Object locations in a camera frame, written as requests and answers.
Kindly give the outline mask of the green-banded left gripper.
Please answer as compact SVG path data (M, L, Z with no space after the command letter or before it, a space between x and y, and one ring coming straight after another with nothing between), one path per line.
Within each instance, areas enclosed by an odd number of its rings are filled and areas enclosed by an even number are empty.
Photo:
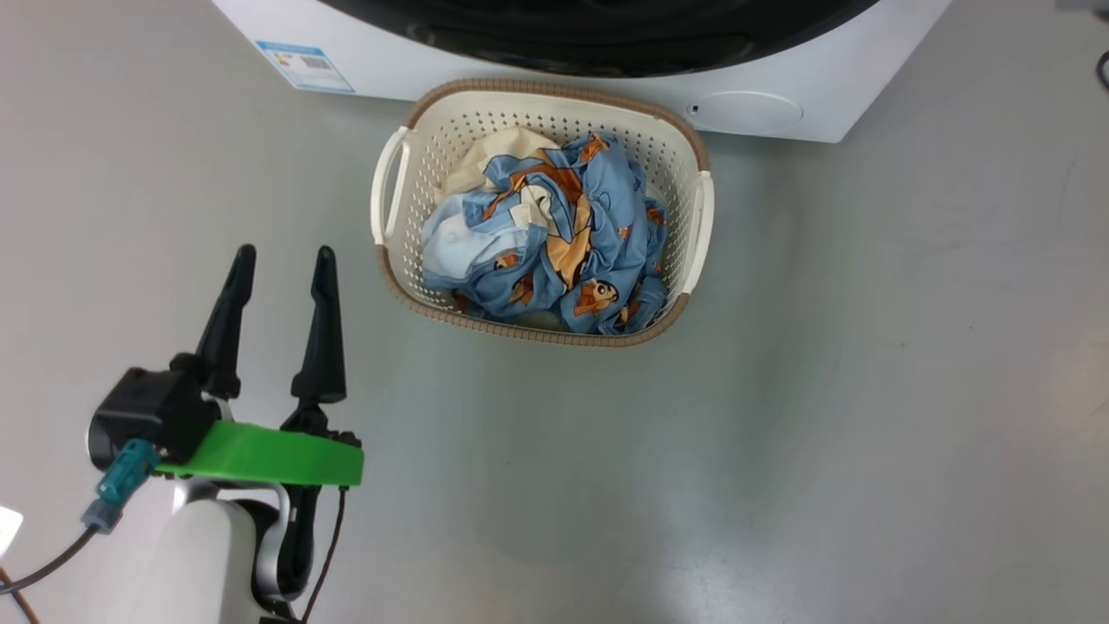
M199 383L222 400L237 398L243 311L252 297L256 249L240 246L217 303L199 340ZM311 296L315 304L308 345L289 393L302 402L335 405L347 398L338 264L330 246L317 253ZM250 498L222 503L250 531L250 587L261 601L293 601L308 589L315 556L321 491L362 485L365 453L352 432L329 429L319 406L301 406L281 429L218 419L185 466L159 466L179 483L175 510L223 492L275 494L275 504Z

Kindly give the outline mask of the blue bear-print garment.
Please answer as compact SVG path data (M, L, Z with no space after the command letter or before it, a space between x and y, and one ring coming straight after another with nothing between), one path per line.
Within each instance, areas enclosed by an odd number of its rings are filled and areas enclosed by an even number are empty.
M479 245L466 279L503 273L508 299L532 307L572 291L606 307L635 289L665 291L665 206L650 198L640 166L613 135L558 146L527 130L484 165L484 190L459 195Z
M665 303L661 276L668 238L667 212L648 200L647 241L625 252L631 262L603 273L596 260L586 282L567 287L546 257L549 225L532 203L516 203L480 222L488 195L451 195L421 231L423 279L446 291L464 315L495 323L522 323L550 313L554 324L579 335L633 335Z

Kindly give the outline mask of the cream garment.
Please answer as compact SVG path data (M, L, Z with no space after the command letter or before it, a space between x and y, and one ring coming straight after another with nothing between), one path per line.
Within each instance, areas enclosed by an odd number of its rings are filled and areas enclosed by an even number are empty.
M446 173L441 185L433 191L433 201L441 203L445 198L472 190L491 190L487 180L486 167L495 157L526 158L542 149L560 149L557 142L526 129L510 127L496 131L494 134L477 140L469 151Z

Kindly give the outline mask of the black round washing machine door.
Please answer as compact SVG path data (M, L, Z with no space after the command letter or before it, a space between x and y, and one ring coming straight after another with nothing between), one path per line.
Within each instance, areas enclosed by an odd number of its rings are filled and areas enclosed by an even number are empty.
M650 78L801 47L879 0L321 0L454 55L551 75Z

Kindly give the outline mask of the cream perforated laundry basket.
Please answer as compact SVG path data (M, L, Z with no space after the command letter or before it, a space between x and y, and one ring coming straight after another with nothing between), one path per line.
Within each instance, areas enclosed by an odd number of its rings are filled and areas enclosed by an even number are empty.
M662 256L668 297L645 330L627 337L574 335L538 324L479 320L424 284L419 234L435 208L436 190L474 143L510 127L561 143L611 132L643 168L648 190L668 209L670 229ZM527 342L629 348L667 333L686 308L708 257L714 194L704 143L670 109L572 84L466 79L425 94L386 142L373 170L369 224L383 280L397 300L419 315Z

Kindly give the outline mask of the white washing machine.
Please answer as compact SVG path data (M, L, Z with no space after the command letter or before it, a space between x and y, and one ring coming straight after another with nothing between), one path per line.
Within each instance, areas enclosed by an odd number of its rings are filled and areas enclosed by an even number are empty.
M254 41L273 41L321 49L355 88L350 95L414 102L447 82L492 78L594 88L661 104L685 117L688 104L702 96L756 91L788 98L804 112L795 127L764 139L837 143L891 83L950 0L879 0L801 47L740 67L652 78L550 75L500 67L406 41L318 0L213 3L253 47Z

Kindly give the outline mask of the blue energy label sticker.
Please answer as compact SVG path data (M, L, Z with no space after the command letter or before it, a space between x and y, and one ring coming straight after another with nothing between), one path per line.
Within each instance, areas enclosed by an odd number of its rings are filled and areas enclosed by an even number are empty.
M356 94L355 88L318 48L254 41L257 50L289 86L322 94Z

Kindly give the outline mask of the round white filter cover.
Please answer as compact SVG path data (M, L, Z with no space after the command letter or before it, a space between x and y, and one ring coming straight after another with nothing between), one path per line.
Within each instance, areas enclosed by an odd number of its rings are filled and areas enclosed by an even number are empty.
M804 112L788 98L756 91L729 91L689 103L684 114L696 129L769 137L795 127Z

